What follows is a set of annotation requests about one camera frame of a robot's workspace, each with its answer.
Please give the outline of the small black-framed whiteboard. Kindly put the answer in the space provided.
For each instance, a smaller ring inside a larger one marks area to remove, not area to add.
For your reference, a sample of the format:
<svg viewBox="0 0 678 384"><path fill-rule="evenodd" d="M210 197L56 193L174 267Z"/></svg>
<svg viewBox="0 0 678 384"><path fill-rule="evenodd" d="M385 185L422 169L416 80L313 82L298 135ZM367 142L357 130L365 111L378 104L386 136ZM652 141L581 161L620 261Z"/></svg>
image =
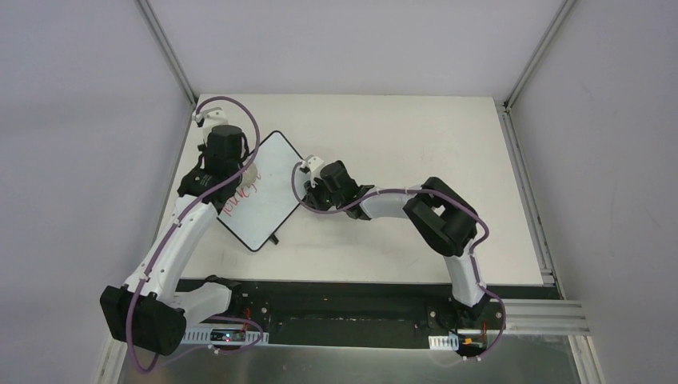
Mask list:
<svg viewBox="0 0 678 384"><path fill-rule="evenodd" d="M244 245L258 252L297 209L291 175L301 155L279 130L261 142L254 165L257 178L228 200L218 221Z"/></svg>

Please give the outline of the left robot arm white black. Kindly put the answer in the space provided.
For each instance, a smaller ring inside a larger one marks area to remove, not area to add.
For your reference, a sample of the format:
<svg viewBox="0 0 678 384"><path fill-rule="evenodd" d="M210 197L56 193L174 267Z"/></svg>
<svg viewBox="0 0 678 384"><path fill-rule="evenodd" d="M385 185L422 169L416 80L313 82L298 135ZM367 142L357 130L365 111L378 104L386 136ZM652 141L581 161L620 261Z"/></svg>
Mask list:
<svg viewBox="0 0 678 384"><path fill-rule="evenodd" d="M176 292L199 240L241 184L249 145L241 128L218 124L207 130L198 151L162 235L125 282L107 286L100 297L113 339L163 356L199 322L216 315L235 323L244 312L244 302L232 294L233 283L214 275L195 290Z"/></svg>

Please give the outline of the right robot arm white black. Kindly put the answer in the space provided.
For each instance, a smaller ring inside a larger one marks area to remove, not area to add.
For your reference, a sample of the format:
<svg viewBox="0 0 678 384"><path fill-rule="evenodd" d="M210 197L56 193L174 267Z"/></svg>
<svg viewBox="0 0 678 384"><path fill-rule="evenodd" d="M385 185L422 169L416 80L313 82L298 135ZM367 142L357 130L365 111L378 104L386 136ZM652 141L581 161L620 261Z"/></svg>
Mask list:
<svg viewBox="0 0 678 384"><path fill-rule="evenodd" d="M354 220L405 219L425 243L445 260L452 284L458 324L472 328L482 322L490 296L482 285L473 252L489 235L487 225L461 196L438 177L406 188L360 185L341 161L324 163L310 156L298 162L293 175L304 175L297 200L317 214L344 213Z"/></svg>

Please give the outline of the silver mesh sponge eraser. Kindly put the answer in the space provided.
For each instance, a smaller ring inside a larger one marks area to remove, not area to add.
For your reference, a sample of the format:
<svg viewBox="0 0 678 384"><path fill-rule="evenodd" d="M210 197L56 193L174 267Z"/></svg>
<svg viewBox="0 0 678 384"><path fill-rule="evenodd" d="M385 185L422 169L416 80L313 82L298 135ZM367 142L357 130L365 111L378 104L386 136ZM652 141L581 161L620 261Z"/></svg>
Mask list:
<svg viewBox="0 0 678 384"><path fill-rule="evenodd" d="M241 174L240 187L250 186L257 181L258 169L255 163L249 165Z"/></svg>

